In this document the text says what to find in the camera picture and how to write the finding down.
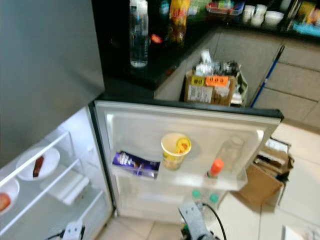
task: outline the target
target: gray refrigerator door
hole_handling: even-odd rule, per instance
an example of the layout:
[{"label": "gray refrigerator door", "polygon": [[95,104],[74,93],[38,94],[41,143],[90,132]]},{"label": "gray refrigerator door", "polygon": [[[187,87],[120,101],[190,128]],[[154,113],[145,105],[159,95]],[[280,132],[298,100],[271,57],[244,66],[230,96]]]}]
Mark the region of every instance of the gray refrigerator door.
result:
[{"label": "gray refrigerator door", "polygon": [[[247,182],[246,167],[283,118],[277,110],[199,103],[125,102],[102,96],[94,103],[99,140],[118,213],[171,223],[179,223],[178,207],[190,200],[194,189],[214,191],[220,201],[226,191],[241,189]],[[178,170],[167,169],[163,162],[162,139],[169,133],[187,136],[192,145]],[[231,155],[225,156],[225,168],[216,180],[205,177],[222,146],[235,138],[241,151],[231,151]],[[171,141],[173,148],[176,141]],[[158,171],[152,172],[156,179],[114,165],[119,151],[160,162]]]},{"label": "gray refrigerator door", "polygon": [[1,2],[0,168],[104,91],[90,0]]}]

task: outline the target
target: orange bottle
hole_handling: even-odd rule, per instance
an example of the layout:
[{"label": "orange bottle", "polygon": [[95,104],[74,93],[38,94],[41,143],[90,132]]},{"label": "orange bottle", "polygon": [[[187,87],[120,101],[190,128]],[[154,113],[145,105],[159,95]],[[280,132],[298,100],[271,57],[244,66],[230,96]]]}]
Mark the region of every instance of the orange bottle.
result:
[{"label": "orange bottle", "polygon": [[170,6],[169,39],[182,44],[187,29],[187,16],[191,0],[172,0]]}]

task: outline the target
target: white tile floor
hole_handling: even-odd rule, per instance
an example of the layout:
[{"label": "white tile floor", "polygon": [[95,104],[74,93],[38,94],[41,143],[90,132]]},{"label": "white tile floor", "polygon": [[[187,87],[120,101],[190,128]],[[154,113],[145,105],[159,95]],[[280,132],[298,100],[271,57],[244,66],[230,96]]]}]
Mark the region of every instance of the white tile floor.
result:
[{"label": "white tile floor", "polygon": [[[292,144],[295,166],[280,206],[254,207],[229,193],[218,210],[228,240],[281,240],[283,225],[320,226],[320,135],[281,124],[273,137]],[[111,219],[96,240],[178,240],[180,225]],[[223,239],[219,224],[210,224]]]}]

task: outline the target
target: mop handle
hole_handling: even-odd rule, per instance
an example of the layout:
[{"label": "mop handle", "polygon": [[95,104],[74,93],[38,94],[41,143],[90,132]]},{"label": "mop handle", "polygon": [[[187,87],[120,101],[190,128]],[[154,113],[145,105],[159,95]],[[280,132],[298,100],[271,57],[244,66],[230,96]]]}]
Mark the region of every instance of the mop handle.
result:
[{"label": "mop handle", "polygon": [[256,101],[258,100],[258,98],[259,98],[262,90],[264,89],[266,83],[268,82],[268,79],[269,79],[270,75],[272,74],[273,70],[275,69],[275,67],[276,67],[276,65],[277,65],[277,62],[278,62],[279,58],[281,57],[281,54],[282,54],[282,52],[284,51],[284,49],[285,49],[285,46],[282,45],[282,46],[280,47],[280,49],[279,49],[278,54],[276,55],[276,57],[275,57],[275,59],[274,59],[274,61],[273,61],[273,64],[272,64],[272,66],[271,66],[268,74],[267,74],[266,77],[265,77],[265,80],[263,81],[262,85],[260,86],[259,91],[258,91],[258,93],[256,94],[256,96],[255,96],[255,98],[254,98],[254,100],[253,100],[253,102],[252,102],[252,104],[251,104],[251,108],[253,108],[254,105],[256,104]]}]

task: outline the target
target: black cable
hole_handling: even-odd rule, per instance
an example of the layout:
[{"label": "black cable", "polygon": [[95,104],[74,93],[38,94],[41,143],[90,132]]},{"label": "black cable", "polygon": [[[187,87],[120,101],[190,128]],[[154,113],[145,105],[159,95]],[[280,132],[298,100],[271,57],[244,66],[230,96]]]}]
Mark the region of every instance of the black cable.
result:
[{"label": "black cable", "polygon": [[46,238],[45,240],[50,240],[50,239],[54,239],[56,237],[60,237],[61,239],[64,237],[64,234],[65,234],[65,230],[63,230],[62,232],[59,232],[58,234],[56,235],[53,235],[53,236],[50,236],[48,238]]},{"label": "black cable", "polygon": [[204,203],[204,202],[202,203],[202,206],[208,207],[208,208],[213,212],[213,214],[216,216],[216,219],[218,219],[218,222],[219,222],[219,224],[220,224],[220,228],[221,228],[221,230],[222,230],[223,238],[224,238],[224,240],[227,240],[224,226],[222,225],[222,222],[221,222],[218,214],[216,213],[216,211],[215,211],[209,204],[206,204],[206,203]]}]

